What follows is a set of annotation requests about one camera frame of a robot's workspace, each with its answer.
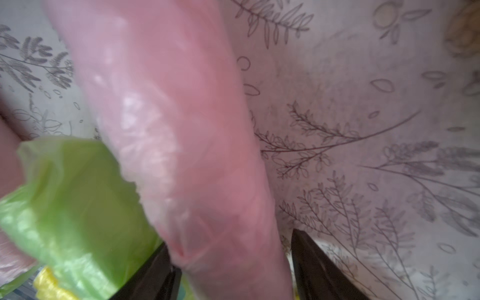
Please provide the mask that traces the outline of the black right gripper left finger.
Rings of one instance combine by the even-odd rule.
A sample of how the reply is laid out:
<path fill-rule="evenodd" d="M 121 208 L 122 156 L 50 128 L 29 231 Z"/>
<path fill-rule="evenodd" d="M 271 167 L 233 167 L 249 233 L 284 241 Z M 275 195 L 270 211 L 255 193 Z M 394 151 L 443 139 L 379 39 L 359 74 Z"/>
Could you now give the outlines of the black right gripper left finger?
<path fill-rule="evenodd" d="M 162 243 L 110 300 L 176 300 L 182 272 Z"/>

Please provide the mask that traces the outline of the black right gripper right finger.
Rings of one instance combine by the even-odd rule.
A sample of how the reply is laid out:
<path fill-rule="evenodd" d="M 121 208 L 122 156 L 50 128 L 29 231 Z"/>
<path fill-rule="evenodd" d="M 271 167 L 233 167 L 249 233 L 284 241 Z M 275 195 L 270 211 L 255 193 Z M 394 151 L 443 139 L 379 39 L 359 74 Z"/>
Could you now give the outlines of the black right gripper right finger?
<path fill-rule="evenodd" d="M 293 230 L 291 251 L 301 300 L 368 300 L 307 232 Z"/>

